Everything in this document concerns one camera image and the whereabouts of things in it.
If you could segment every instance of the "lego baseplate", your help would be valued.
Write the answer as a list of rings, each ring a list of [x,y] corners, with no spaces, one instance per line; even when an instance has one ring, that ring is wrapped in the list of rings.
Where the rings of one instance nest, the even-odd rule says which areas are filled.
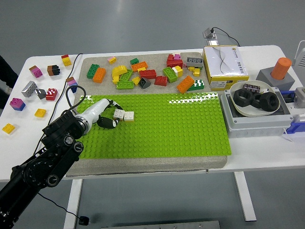
[[[228,156],[231,154],[217,93],[89,95],[78,107],[82,113],[102,98],[134,111],[134,122],[115,129],[93,125],[79,139],[80,158],[142,158]],[[102,116],[112,118],[114,108]]]

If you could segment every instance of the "gray floor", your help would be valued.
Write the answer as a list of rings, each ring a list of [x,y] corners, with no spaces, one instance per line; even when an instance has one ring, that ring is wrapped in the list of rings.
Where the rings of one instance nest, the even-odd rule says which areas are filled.
[[[274,44],[294,58],[305,39],[304,9],[303,0],[2,0],[0,54],[19,73],[31,56],[201,48],[202,31],[217,26],[242,46]],[[244,222],[229,173],[85,180],[79,215],[91,218],[88,228],[193,220],[219,220],[223,229],[305,228],[304,172],[246,173],[257,222]],[[70,186],[43,192],[66,207]],[[51,206],[36,197],[15,228],[62,228],[65,214]]]

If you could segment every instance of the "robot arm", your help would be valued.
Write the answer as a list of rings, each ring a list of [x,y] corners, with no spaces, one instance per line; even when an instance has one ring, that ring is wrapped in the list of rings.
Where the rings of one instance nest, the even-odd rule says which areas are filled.
[[[0,191],[1,229],[11,229],[42,188],[58,185],[83,151],[83,144],[76,139],[88,133],[93,123],[98,122],[102,127],[118,124],[119,119],[114,122],[100,116],[110,105],[122,109],[116,102],[102,99],[82,114],[74,116],[67,111],[43,129],[45,147],[22,165],[12,168],[10,181]]]

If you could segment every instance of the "white table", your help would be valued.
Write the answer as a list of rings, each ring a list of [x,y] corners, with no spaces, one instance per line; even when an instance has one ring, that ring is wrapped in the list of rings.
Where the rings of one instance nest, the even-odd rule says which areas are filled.
[[[171,51],[154,51],[154,52],[127,52],[127,53],[104,53],[104,54],[85,54],[79,56],[75,63],[75,69],[72,76],[78,81],[78,77],[81,70],[82,61],[88,57],[101,57],[101,56],[119,56],[119,55],[143,55],[143,54],[155,54],[155,53],[169,53],[169,52],[200,52],[202,49],[195,50],[171,50]],[[251,46],[240,47],[240,52],[249,73],[250,79],[256,79],[260,69],[273,67],[280,57],[284,57],[282,50],[274,45],[268,46]],[[73,62],[76,55],[70,55],[70,59]],[[58,65],[61,69],[59,76],[49,77],[47,74],[48,65]],[[35,79],[29,68],[36,65],[44,73],[41,78]],[[19,75],[18,81],[10,95],[9,101],[12,98],[21,98],[26,108],[22,112],[13,110],[9,104],[7,104],[3,110],[0,118],[0,127],[3,128],[7,123],[10,123],[16,127],[16,130],[8,135],[1,131],[0,133],[0,182],[8,182],[10,179],[11,168],[20,165],[26,159],[28,159],[36,147],[38,140],[42,135],[42,129],[46,127],[48,120],[53,111],[55,102],[53,101],[40,101],[34,94],[30,98],[25,98],[21,94],[21,90],[29,81],[35,81],[39,88],[56,88],[58,93],[62,92],[64,81],[70,73],[72,66],[65,67],[61,61],[60,56],[42,56],[31,57],[26,60],[24,67]],[[292,90],[296,87],[302,86],[293,69],[290,68],[290,75],[295,79],[295,83],[292,86]],[[71,102],[73,102],[74,96],[69,92]],[[65,98],[62,98],[57,107],[55,118],[60,116],[64,109],[67,109],[68,103]],[[46,109],[47,115],[44,118],[37,118],[34,116],[38,108]],[[246,205],[251,202],[250,195],[246,186],[243,171],[253,170],[267,170],[267,169],[285,169],[285,168],[301,168],[305,167],[305,133],[296,133],[289,136],[292,141],[289,141],[285,135],[283,136],[270,136],[270,137],[255,137],[255,138],[232,138],[229,139],[232,155],[228,157],[227,164],[220,169],[209,169],[209,172],[235,172],[236,182],[241,194],[241,201],[243,209],[245,210],[245,218],[247,221],[256,220],[254,212],[252,212],[252,204]],[[205,171],[197,171],[190,173],[202,173]],[[134,175],[134,176],[147,176],[150,174]],[[125,176],[125,175],[103,175],[103,176],[90,176],[79,177],[81,178],[98,178],[104,176]],[[77,187],[79,192],[76,191],[76,195],[79,196],[81,180],[75,180],[72,188]],[[77,203],[69,201],[68,208],[70,210],[77,210]],[[68,216],[67,226],[69,228],[69,222],[73,217]]]

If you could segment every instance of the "orange cap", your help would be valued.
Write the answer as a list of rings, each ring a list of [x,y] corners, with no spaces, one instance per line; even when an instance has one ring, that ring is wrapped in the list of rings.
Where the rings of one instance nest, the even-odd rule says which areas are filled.
[[[280,59],[278,59],[274,69],[271,72],[272,78],[276,80],[284,79],[291,65],[292,65],[291,60],[286,57],[281,57]]]

